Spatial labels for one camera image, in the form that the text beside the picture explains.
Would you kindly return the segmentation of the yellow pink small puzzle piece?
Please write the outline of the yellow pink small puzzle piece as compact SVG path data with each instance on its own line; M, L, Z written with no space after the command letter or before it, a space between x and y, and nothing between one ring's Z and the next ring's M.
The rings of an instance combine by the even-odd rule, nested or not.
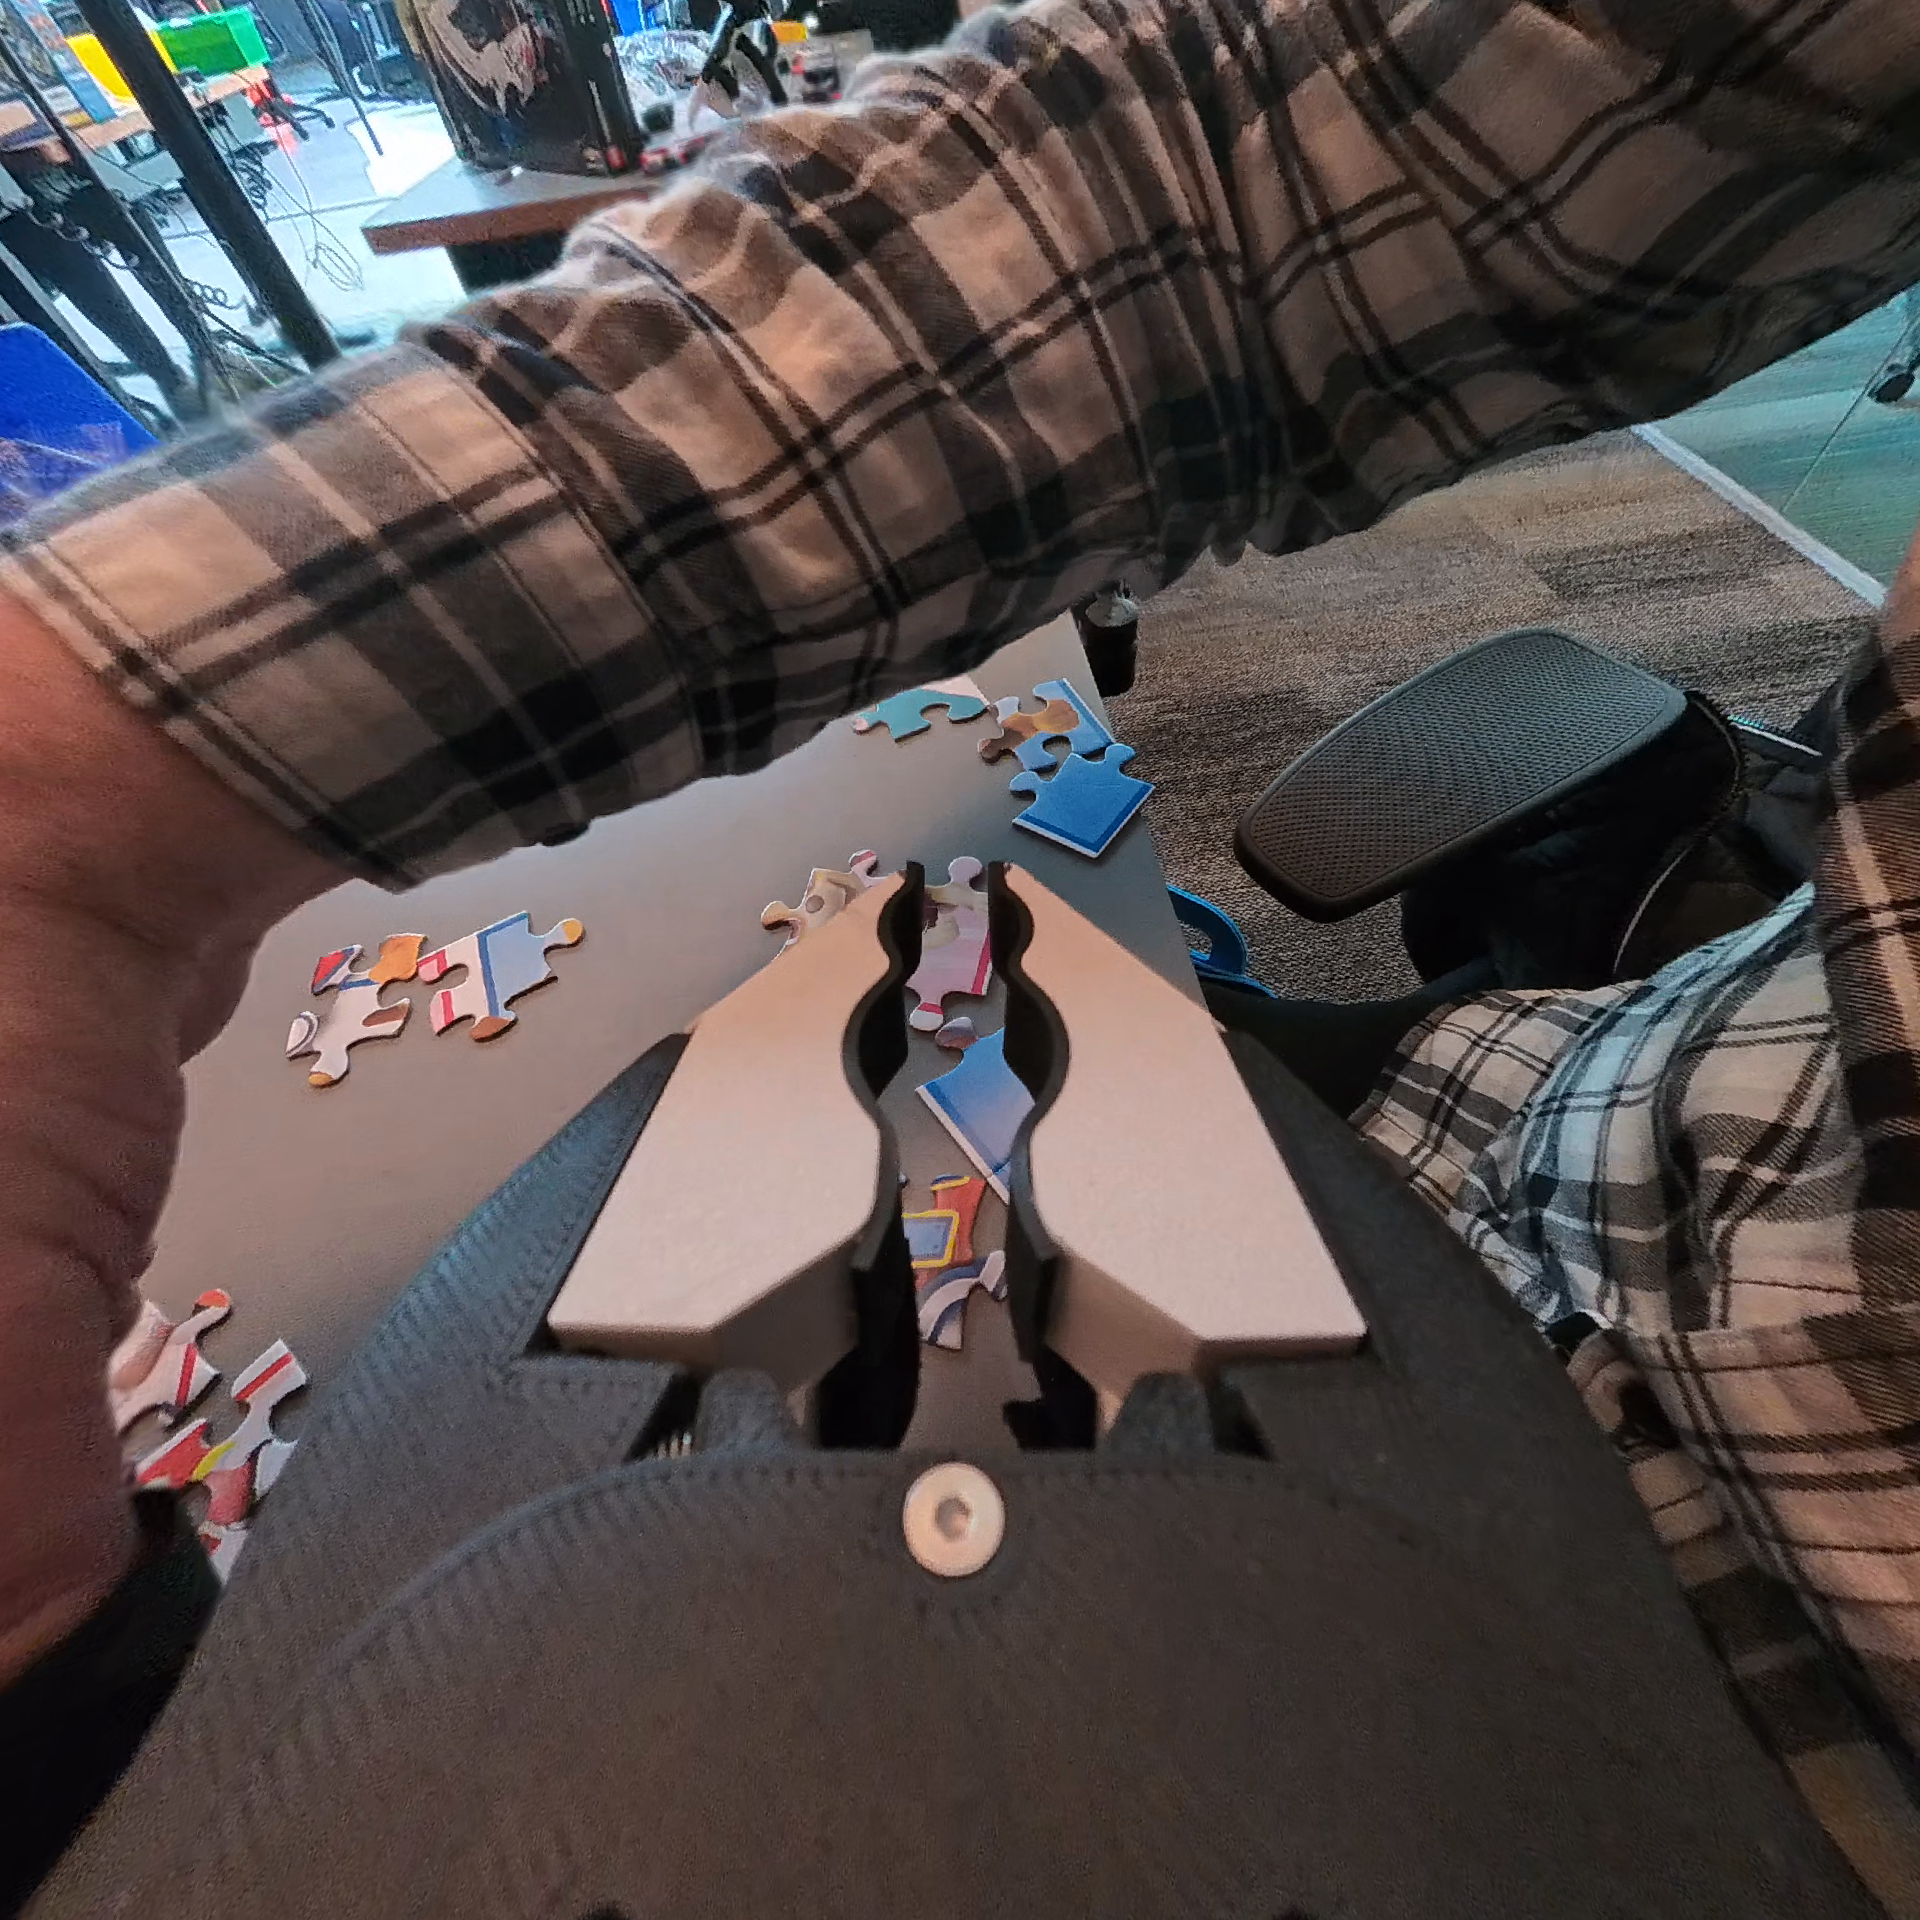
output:
M766 900L760 911L765 929L780 929L784 944L792 948L803 934L839 917L856 899L861 899L879 875L879 851L851 851L841 869L812 869L800 888L800 900Z

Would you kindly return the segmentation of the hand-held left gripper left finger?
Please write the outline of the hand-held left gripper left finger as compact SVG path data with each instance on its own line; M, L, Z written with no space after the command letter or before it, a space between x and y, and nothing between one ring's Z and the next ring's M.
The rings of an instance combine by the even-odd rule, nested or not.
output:
M707 1006L558 1295L560 1349L765 1372L828 1448L897 1448L920 1377L901 1155L924 869L879 877Z

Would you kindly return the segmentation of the plain blue puzzle piece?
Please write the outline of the plain blue puzzle piece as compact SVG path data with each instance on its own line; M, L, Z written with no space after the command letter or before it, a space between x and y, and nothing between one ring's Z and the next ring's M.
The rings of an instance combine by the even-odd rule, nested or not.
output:
M1027 828L1067 851L1101 860L1155 792L1154 780L1126 774L1135 752L1109 744L1101 755L1067 755L1052 771L1026 771L1009 792L1026 801L1015 828Z

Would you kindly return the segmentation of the grey desk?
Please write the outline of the grey desk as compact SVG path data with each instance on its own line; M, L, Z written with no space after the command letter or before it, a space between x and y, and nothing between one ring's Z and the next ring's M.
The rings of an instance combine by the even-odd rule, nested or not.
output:
M1007 774L977 761L974 725L935 723L909 744L833 725L753 777L702 780L617 812L555 850L522 850L404 896L348 880L277 924L226 1032L186 1071L177 1182L147 1295L186 1308L232 1295L204 1340L232 1377L273 1340L311 1386L329 1377L436 1244L613 1075L758 972L780 936L760 926L809 869L874 850L946 875L949 854L1015 860L1113 941L1199 999L1187 944L1141 817L1101 860L1013 828ZM552 954L555 984L517 1002L497 1042L430 1034L424 988L404 1034L353 1048L348 1079L314 1091L283 1059L324 950L417 929L430 944L524 909L583 941Z

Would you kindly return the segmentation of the dark wooden table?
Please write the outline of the dark wooden table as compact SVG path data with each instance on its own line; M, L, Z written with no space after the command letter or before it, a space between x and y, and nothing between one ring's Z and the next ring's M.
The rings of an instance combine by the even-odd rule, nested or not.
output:
M558 235L601 207L654 197L683 176L689 165L666 165L654 176L640 169L622 176L519 169L502 176L445 159L367 218L363 239L371 254L393 257Z

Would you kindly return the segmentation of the black table leg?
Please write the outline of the black table leg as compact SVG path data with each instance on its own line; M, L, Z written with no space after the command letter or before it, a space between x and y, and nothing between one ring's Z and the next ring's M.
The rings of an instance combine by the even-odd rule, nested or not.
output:
M335 361L343 356L335 336L277 251L230 163L211 148L198 111L184 94L179 77L161 59L132 3L79 3L79 13L132 86L161 143L177 159L204 229L226 247L253 305L273 319L280 340L314 372Z

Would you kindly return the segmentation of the black office chair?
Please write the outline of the black office chair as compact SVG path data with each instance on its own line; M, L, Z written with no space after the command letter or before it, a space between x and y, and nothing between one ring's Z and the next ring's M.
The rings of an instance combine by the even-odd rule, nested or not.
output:
M1836 699L1788 730L1700 692L1642 752L1400 899L1421 978L1478 965L1505 988L1597 988L1766 917L1813 877Z

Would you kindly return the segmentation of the blue plastic bin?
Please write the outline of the blue plastic bin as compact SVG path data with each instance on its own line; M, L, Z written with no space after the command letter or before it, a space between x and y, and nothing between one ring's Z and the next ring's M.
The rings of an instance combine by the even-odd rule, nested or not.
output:
M30 322L3 322L3 530L157 436Z

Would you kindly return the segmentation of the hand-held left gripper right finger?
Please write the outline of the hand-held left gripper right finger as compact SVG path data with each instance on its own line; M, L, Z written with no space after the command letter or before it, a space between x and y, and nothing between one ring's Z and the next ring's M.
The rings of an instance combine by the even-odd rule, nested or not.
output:
M1015 861L988 869L1018 1449L1086 1449L1148 1377L1348 1360L1368 1327L1203 1002Z

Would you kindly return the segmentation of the white dog red striped puzzle piece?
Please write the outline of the white dog red striped puzzle piece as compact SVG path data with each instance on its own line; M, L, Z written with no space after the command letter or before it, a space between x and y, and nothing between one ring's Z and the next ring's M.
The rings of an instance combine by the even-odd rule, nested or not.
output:
M108 1413L114 1434L157 1413L177 1424L218 1377L203 1356L208 1330L230 1320L232 1295L208 1285L186 1315L165 1315L154 1301L138 1302L127 1334L108 1359Z

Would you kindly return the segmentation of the red blue logo puzzle section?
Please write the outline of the red blue logo puzzle section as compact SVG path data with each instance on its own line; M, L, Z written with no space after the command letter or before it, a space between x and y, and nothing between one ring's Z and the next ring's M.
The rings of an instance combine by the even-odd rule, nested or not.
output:
M929 1205L904 1211L904 1246L915 1280L917 1334L928 1349L958 1356L966 1345L974 1295L1007 1302L1007 1258L977 1246L977 1221L988 1182L977 1173L929 1182Z

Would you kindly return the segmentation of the light blue sky puzzle section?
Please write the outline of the light blue sky puzzle section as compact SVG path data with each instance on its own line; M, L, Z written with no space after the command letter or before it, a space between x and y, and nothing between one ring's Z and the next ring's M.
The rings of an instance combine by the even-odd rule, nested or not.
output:
M1035 1100L1003 1056L1003 1032L977 1039L949 1071L920 1084L917 1097L1007 1200L1015 1143Z

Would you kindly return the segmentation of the pink dog puzzle piece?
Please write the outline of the pink dog puzzle piece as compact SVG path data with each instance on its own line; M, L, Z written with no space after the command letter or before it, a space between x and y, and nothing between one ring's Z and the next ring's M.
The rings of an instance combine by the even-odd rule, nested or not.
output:
M977 854L958 854L946 880L928 880L920 892L920 962L904 984L917 1006L909 1017L915 1032L935 1034L944 1021L946 996L978 999L993 984L987 865Z

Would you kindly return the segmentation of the teal green corner puzzle piece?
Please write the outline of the teal green corner puzzle piece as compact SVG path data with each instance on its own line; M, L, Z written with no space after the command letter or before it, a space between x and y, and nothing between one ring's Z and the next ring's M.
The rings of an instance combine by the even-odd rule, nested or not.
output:
M851 730L885 730L895 744L928 730L929 716L944 716L954 725L977 723L988 711L988 701L977 692L974 679L924 681L895 692L873 709L851 716Z

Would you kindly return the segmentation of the black toy car box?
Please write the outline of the black toy car box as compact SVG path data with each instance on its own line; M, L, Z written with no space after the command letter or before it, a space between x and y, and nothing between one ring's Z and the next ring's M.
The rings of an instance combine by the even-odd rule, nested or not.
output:
M465 163L558 176L637 169L642 134L606 3L395 3Z

